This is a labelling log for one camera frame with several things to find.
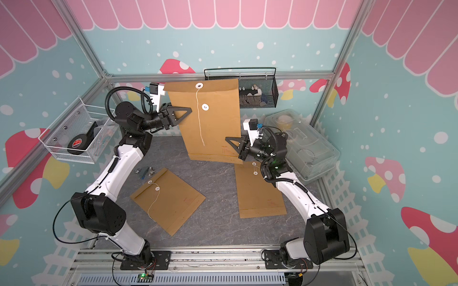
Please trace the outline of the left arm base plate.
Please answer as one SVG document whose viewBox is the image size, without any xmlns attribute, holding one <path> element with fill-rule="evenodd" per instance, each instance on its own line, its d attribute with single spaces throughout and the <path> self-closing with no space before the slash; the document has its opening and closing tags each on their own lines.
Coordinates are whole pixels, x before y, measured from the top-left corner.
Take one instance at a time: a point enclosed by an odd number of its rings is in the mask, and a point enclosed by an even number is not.
<svg viewBox="0 0 458 286">
<path fill-rule="evenodd" d="M 168 270 L 171 261 L 170 251 L 148 251 L 137 256 L 125 255 L 120 269 L 130 270 Z"/>
</svg>

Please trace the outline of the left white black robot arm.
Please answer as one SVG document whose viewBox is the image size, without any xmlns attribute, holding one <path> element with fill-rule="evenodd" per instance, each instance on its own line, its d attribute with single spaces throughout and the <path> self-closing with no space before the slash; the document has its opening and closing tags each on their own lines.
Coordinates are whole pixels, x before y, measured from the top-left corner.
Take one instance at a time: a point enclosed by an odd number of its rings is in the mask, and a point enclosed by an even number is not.
<svg viewBox="0 0 458 286">
<path fill-rule="evenodd" d="M 119 91 L 140 95 L 141 108 L 123 101 L 111 110 L 110 100 Z M 126 212 L 116 201 L 129 174 L 149 151 L 153 133 L 177 126 L 192 113 L 189 107 L 164 103 L 156 110 L 154 105 L 149 94 L 133 87 L 115 87 L 107 93 L 104 108 L 110 120 L 119 125 L 123 137 L 108 167 L 86 191 L 68 200 L 81 228 L 110 240 L 120 248 L 125 260 L 141 269 L 154 262 L 150 243 L 128 225 Z"/>
</svg>

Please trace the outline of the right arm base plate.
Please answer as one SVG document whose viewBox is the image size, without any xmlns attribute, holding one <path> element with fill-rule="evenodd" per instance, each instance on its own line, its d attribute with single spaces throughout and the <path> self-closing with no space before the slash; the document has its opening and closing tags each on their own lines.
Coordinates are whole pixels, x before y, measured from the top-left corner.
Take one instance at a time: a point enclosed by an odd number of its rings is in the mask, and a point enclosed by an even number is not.
<svg viewBox="0 0 458 286">
<path fill-rule="evenodd" d="M 266 269 L 299 269 L 301 271 L 307 271 L 314 268 L 312 261 L 299 258 L 291 258 L 286 250 L 262 250 L 261 259 L 265 263 Z"/>
</svg>

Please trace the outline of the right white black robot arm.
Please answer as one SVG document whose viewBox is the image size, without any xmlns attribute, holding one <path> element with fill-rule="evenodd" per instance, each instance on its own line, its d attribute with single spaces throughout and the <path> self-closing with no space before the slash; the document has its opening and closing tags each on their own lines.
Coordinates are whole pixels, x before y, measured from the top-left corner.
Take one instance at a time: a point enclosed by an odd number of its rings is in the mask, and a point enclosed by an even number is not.
<svg viewBox="0 0 458 286">
<path fill-rule="evenodd" d="M 281 244 L 279 256 L 287 268 L 299 262 L 320 265 L 328 260 L 345 260 L 355 239 L 347 230 L 344 213 L 331 209 L 316 198 L 287 163 L 286 132 L 256 121 L 248 122 L 248 133 L 243 137 L 226 137 L 225 141 L 245 161 L 251 156 L 260 163 L 261 177 L 275 186 L 297 209 L 306 223 L 305 234 Z"/>
</svg>

